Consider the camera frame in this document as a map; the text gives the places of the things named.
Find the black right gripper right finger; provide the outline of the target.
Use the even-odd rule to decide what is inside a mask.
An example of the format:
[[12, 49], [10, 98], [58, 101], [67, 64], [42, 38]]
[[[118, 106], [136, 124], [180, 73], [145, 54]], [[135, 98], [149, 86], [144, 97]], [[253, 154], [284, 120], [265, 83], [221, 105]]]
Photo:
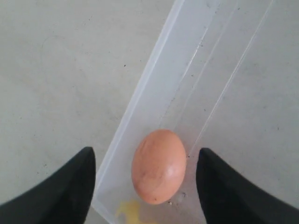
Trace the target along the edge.
[[297, 224], [299, 210], [268, 194], [202, 148], [196, 186], [208, 224]]

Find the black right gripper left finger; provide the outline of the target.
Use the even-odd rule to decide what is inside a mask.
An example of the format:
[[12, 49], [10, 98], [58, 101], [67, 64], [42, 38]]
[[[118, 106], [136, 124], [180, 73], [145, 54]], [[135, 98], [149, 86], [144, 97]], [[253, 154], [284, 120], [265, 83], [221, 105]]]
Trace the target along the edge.
[[2, 224], [83, 224], [95, 187], [92, 147], [81, 149], [58, 171], [0, 206]]

